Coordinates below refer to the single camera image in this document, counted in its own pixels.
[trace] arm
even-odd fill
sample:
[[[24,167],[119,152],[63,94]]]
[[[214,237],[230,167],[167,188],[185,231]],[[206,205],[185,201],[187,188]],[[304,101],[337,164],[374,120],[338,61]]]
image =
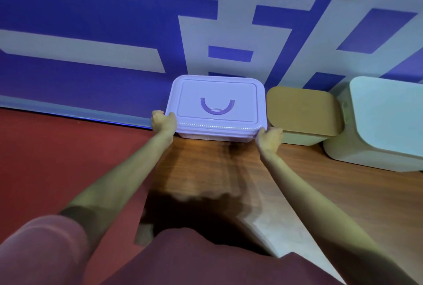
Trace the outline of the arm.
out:
[[[417,284],[346,213],[302,180],[276,154],[282,130],[262,128],[261,160],[325,256],[347,284]]]
[[[84,228],[91,252],[173,141],[177,126],[174,113],[166,117],[163,111],[153,111],[151,124],[156,132],[154,137],[82,191],[60,212]]]

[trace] purple lid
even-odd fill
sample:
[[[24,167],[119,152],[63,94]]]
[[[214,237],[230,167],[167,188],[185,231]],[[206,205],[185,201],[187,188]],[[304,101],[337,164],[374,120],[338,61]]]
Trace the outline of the purple lid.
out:
[[[169,112],[178,133],[251,137],[267,128],[264,86],[251,78],[180,76],[172,84]]]

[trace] hand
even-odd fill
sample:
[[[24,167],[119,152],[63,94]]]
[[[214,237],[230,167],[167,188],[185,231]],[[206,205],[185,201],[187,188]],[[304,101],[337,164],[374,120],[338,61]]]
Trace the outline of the hand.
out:
[[[169,116],[165,116],[165,113],[161,110],[153,111],[151,117],[151,127],[155,133],[165,133],[173,137],[178,123],[173,112]]]
[[[256,144],[258,152],[261,156],[273,153],[276,154],[280,141],[282,139],[282,129],[276,127],[270,127],[266,132],[266,129],[262,127],[256,136]]]

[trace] plastic storage box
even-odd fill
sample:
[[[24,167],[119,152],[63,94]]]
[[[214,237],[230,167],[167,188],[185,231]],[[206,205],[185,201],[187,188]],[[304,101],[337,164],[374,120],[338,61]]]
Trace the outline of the plastic storage box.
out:
[[[423,170],[423,85],[357,77],[338,99],[345,130],[324,142],[330,157],[397,172]]]
[[[267,92],[267,119],[283,129],[282,142],[310,146],[339,135],[339,102],[325,91],[273,87]]]
[[[264,86],[251,78],[180,76],[172,84],[170,112],[183,138],[247,143],[267,128]]]

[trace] beige storage box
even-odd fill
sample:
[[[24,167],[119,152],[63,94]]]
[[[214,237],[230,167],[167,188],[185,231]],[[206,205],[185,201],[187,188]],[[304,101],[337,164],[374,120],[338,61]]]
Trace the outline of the beige storage box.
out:
[[[343,130],[339,102],[326,91],[273,87],[267,92],[266,106],[267,120],[283,129],[286,144],[311,146]]]

